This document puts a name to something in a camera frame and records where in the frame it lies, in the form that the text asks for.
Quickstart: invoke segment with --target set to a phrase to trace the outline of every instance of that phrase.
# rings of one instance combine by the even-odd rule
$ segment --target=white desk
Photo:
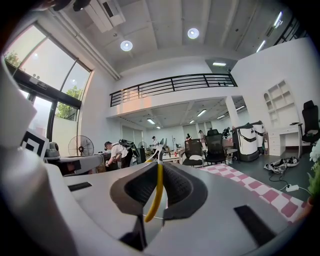
[[[302,154],[302,134],[300,129],[301,124],[289,125],[287,127],[276,128],[268,131],[269,137],[269,155],[281,156],[286,150],[286,134],[297,133],[299,141],[299,158]]]

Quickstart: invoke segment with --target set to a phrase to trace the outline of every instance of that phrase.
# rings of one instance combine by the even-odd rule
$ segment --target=desk
[[[177,156],[175,156],[175,153],[173,153],[173,154],[171,153],[171,157],[169,157],[169,153],[168,153],[162,157],[162,161],[180,164],[180,156],[178,154],[177,154]]]
[[[302,154],[302,134],[301,134],[301,123],[295,125],[289,125],[287,127],[281,127],[277,129],[272,129],[268,131],[269,137],[269,155],[271,156],[281,156],[281,154],[286,150],[286,134],[297,133],[299,140],[299,158]]]

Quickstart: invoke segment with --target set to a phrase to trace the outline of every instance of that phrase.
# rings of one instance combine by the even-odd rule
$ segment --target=black chair
[[[203,160],[190,159],[191,156],[200,156],[202,158],[202,144],[199,139],[189,139],[184,142],[184,154],[186,159],[183,161],[185,166],[204,166]]]
[[[226,163],[226,154],[222,144],[222,134],[210,135],[206,137],[208,152],[204,153],[208,163]]]
[[[207,132],[207,136],[212,136],[212,135],[217,135],[217,134],[219,134],[217,129],[208,130],[208,132]]]
[[[302,136],[302,141],[314,145],[315,142],[320,139],[318,106],[315,106],[312,100],[305,102],[303,104],[302,115],[304,119],[304,135]],[[308,136],[308,132],[311,130],[316,130],[318,133]]]

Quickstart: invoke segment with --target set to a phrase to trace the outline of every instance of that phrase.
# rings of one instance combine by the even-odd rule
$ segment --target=tree
[[[76,99],[79,99],[82,94],[82,91],[83,91],[82,89],[78,89],[77,86],[74,86],[73,88],[69,89],[66,92],[66,94],[68,94]],[[66,104],[59,102],[57,109],[59,112],[55,114],[56,117],[67,119],[67,120],[72,120],[72,121],[76,120],[77,110],[75,108],[73,108],[72,106],[68,106]]]
[[[19,60],[18,58],[18,53],[16,53],[15,51],[7,52],[4,55],[4,59],[6,62],[10,63],[15,67],[19,67],[19,65],[21,64],[21,60]]]

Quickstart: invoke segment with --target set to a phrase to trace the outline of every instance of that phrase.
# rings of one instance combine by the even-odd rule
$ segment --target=air conditioner
[[[84,9],[102,33],[126,21],[116,0],[91,0]]]

